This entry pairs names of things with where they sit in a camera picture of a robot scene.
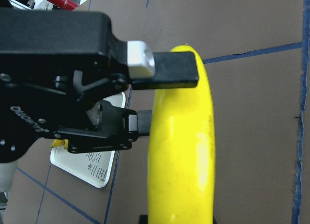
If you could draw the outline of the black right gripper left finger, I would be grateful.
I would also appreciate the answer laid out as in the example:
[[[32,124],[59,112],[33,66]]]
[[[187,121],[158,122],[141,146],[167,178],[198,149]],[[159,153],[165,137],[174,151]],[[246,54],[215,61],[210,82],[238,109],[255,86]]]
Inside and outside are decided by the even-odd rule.
[[[139,110],[128,116],[128,131],[132,139],[149,136],[152,122],[152,110]]]

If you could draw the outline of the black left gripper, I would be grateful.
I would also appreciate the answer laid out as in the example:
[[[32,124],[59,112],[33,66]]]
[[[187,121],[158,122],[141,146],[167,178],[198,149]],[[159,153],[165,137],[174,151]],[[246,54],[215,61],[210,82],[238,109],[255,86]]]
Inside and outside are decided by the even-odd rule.
[[[132,83],[127,43],[98,12],[0,12],[0,161],[20,159],[39,138],[70,153],[127,150],[136,112],[105,98]]]

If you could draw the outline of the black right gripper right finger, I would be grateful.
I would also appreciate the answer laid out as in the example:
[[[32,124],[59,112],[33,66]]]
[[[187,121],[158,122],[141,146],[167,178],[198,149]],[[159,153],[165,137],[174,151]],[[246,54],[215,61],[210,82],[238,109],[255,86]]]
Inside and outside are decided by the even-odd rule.
[[[144,41],[127,42],[127,68],[134,90],[194,88],[199,80],[193,52],[153,52]]]

